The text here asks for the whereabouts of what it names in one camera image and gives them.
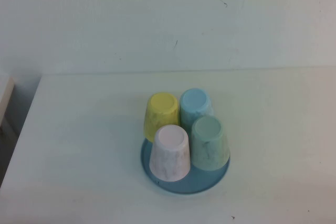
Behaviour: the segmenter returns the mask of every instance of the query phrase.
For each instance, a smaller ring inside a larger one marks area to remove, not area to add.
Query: blue tray
[[[183,179],[176,182],[166,182],[156,178],[149,168],[152,146],[153,144],[147,139],[143,141],[141,147],[143,169],[156,185],[176,194],[195,194],[210,189],[223,178],[230,163],[229,159],[222,168],[213,171],[201,170],[192,165],[189,173]]]

